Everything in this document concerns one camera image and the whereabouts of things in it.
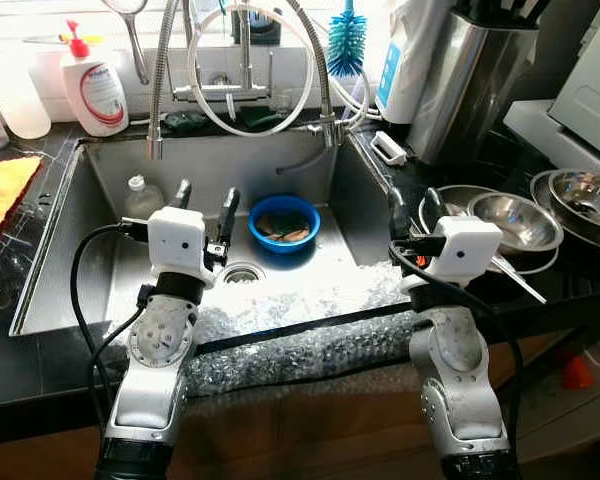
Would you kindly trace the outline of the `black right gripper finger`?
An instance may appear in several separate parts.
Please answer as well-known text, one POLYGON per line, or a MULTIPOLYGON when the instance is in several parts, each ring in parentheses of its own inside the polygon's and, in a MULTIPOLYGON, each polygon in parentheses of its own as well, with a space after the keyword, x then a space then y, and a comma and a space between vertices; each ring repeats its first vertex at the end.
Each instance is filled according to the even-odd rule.
POLYGON ((442 200, 437 188, 425 189, 419 201, 419 228, 420 232, 429 236, 436 227, 437 221, 448 215, 445 201, 442 200))
POLYGON ((406 205, 404 196, 399 187, 387 189, 386 198, 388 211, 390 211, 390 241, 405 241, 411 236, 411 224, 413 215, 410 214, 409 206, 406 205))

